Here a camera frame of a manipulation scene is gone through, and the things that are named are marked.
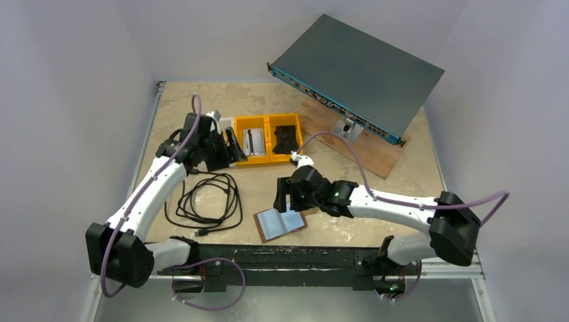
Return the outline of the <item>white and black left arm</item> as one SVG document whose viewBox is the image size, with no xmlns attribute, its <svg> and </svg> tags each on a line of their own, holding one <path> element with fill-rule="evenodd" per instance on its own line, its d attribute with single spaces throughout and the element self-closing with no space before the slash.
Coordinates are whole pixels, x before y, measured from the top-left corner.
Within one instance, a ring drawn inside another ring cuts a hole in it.
<svg viewBox="0 0 569 322">
<path fill-rule="evenodd" d="M 164 203 L 198 165 L 216 171 L 247 159 L 233 128 L 220 127 L 219 120 L 218 111 L 188 113 L 183 127 L 159 145 L 149 171 L 125 204 L 104 224 L 89 226 L 85 238 L 93 274 L 139 288 L 170 267 L 183 274 L 198 270 L 200 256 L 191 250 L 193 240 L 145 241 Z"/>
</svg>

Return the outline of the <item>brown leather card holder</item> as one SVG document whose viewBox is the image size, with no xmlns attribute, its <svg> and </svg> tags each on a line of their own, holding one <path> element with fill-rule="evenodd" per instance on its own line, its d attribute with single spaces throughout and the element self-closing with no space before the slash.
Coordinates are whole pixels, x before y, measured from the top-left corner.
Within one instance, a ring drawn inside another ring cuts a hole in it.
<svg viewBox="0 0 569 322">
<path fill-rule="evenodd" d="M 316 213 L 314 209 L 308 211 L 291 211 L 279 213 L 276 209 L 267 209 L 253 214 L 256 229 L 263 244 L 300 231 L 308 227 L 306 217 Z"/>
</svg>

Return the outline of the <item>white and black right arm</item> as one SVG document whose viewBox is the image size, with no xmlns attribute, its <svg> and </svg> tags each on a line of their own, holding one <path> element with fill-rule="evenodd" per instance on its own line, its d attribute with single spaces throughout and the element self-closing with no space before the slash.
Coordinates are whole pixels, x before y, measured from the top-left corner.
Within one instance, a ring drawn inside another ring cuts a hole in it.
<svg viewBox="0 0 569 322">
<path fill-rule="evenodd" d="M 318 208 L 332 217 L 377 219 L 414 229 L 382 244 L 376 263 L 386 273 L 434 257 L 469 266 L 481 227 L 480 219 L 454 193 L 410 197 L 368 190 L 357 182 L 330 182 L 312 166 L 278 178 L 273 207 L 280 213 Z"/>
</svg>

